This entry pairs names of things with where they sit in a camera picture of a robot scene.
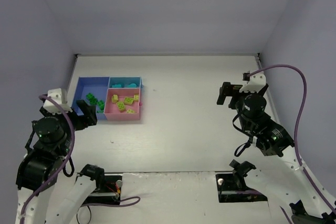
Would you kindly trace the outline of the dark green sloped lego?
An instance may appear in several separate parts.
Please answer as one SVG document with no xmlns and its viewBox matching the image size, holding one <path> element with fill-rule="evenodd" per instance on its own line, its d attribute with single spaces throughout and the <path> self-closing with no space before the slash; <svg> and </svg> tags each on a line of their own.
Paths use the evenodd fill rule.
<svg viewBox="0 0 336 224">
<path fill-rule="evenodd" d="M 97 101 L 97 113 L 103 113 L 105 107 L 105 102 L 103 100 Z"/>
</svg>

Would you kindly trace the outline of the yellow printed lego brick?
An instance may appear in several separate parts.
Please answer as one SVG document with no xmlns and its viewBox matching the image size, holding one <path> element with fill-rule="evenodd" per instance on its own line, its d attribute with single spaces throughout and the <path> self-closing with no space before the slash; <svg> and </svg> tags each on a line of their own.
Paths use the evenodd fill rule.
<svg viewBox="0 0 336 224">
<path fill-rule="evenodd" d="M 127 114 L 135 114 L 136 112 L 133 109 L 127 109 Z"/>
</svg>

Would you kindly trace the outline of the teal rounded lego piece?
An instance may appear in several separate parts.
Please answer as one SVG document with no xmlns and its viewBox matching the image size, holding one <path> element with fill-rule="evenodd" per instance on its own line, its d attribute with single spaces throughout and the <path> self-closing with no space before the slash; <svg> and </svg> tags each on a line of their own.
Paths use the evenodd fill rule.
<svg viewBox="0 0 336 224">
<path fill-rule="evenodd" d="M 125 88 L 137 88 L 137 84 L 136 83 L 131 83 L 125 86 Z"/>
</svg>

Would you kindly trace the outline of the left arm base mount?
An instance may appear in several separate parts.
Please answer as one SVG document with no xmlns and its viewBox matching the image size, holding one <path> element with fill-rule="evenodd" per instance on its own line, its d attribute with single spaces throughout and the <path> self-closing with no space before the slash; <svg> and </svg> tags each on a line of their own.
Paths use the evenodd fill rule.
<svg viewBox="0 0 336 224">
<path fill-rule="evenodd" d="M 122 182 L 121 173 L 105 173 L 100 189 L 93 191 L 82 204 L 120 205 Z"/>
</svg>

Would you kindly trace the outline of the lime green lego brick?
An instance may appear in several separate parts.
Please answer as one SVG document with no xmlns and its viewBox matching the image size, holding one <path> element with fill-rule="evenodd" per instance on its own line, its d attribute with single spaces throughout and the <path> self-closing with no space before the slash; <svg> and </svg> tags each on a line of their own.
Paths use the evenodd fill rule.
<svg viewBox="0 0 336 224">
<path fill-rule="evenodd" d="M 125 107 L 123 101 L 118 101 L 118 102 L 116 103 L 116 105 L 117 105 L 118 110 L 119 110 L 120 112 L 126 110 L 126 107 Z"/>
</svg>

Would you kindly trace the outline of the lime rounded lego brick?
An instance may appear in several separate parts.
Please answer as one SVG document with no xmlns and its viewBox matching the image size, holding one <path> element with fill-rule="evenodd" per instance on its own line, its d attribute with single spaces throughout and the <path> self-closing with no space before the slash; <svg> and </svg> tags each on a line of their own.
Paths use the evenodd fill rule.
<svg viewBox="0 0 336 224">
<path fill-rule="evenodd" d="M 123 102 L 126 105 L 132 105 L 134 103 L 134 99 L 132 97 L 125 97 Z"/>
</svg>

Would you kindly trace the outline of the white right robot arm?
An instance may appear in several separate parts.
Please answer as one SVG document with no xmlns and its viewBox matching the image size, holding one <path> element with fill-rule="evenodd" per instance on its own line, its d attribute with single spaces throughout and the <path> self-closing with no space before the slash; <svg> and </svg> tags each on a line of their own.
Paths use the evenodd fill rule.
<svg viewBox="0 0 336 224">
<path fill-rule="evenodd" d="M 268 177 L 249 161 L 232 160 L 233 178 L 237 187 L 254 189 L 267 198 L 273 198 L 289 223 L 335 223 L 335 197 L 310 175 L 310 169 L 298 153 L 298 144 L 286 129 L 265 111 L 264 97 L 268 84 L 264 74 L 243 74 L 244 85 L 223 82 L 217 104 L 230 97 L 228 107 L 236 111 L 235 129 L 248 140 L 243 148 L 253 146 L 265 160 L 276 165 L 288 186 Z"/>
</svg>

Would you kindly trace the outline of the teal green lego stack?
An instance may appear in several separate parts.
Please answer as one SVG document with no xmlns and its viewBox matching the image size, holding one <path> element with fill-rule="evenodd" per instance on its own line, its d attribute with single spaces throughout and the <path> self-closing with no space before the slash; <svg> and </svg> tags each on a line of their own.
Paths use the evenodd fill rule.
<svg viewBox="0 0 336 224">
<path fill-rule="evenodd" d="M 123 84 L 113 84 L 111 86 L 111 88 L 114 88 L 114 89 L 120 89 L 120 88 L 123 88 Z"/>
</svg>

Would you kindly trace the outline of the dark green square lego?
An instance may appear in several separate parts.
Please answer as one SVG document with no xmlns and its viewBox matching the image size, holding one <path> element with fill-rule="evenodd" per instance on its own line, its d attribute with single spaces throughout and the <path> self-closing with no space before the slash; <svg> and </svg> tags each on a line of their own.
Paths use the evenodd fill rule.
<svg viewBox="0 0 336 224">
<path fill-rule="evenodd" d="M 86 95 L 86 99 L 87 99 L 87 100 L 95 99 L 95 96 L 94 96 L 92 93 L 88 93 L 88 94 Z"/>
</svg>

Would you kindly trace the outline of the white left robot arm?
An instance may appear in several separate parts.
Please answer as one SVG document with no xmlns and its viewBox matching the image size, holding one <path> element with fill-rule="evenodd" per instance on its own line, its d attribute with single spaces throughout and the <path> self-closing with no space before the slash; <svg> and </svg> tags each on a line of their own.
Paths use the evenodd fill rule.
<svg viewBox="0 0 336 224">
<path fill-rule="evenodd" d="M 54 214 L 47 216 L 52 192 L 60 172 L 69 163 L 75 145 L 75 131 L 97 123 L 95 108 L 84 100 L 78 115 L 67 102 L 64 89 L 52 89 L 40 95 L 43 117 L 32 121 L 27 151 L 16 178 L 18 205 L 16 223 L 70 223 L 86 198 L 104 184 L 104 169 L 87 164 L 77 175 L 71 191 Z"/>
</svg>

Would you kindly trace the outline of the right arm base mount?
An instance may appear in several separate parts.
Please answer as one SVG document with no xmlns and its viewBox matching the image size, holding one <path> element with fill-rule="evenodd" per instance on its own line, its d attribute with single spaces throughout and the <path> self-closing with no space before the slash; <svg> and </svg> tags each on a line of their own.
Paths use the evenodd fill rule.
<svg viewBox="0 0 336 224">
<path fill-rule="evenodd" d="M 241 183 L 232 172 L 216 173 L 215 177 L 219 203 L 268 201 L 265 195 Z"/>
</svg>

